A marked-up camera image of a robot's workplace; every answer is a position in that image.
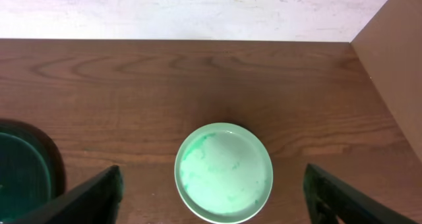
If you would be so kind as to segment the mint green plate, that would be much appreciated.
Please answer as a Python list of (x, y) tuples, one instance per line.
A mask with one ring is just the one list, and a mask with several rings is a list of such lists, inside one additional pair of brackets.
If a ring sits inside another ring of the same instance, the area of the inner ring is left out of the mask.
[(232, 123), (204, 125), (186, 137), (174, 164), (187, 208), (209, 223), (242, 223), (267, 203), (274, 182), (263, 143)]

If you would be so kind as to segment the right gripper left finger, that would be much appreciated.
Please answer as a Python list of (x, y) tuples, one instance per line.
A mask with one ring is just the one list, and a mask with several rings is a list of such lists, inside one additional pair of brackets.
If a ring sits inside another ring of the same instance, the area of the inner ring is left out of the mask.
[(122, 198), (122, 174), (112, 165), (11, 224), (114, 224)]

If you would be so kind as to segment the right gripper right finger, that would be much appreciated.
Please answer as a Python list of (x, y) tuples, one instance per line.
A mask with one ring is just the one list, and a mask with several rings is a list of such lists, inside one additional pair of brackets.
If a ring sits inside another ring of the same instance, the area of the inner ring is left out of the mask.
[(303, 191), (312, 224), (416, 222), (376, 202), (315, 164), (306, 166)]

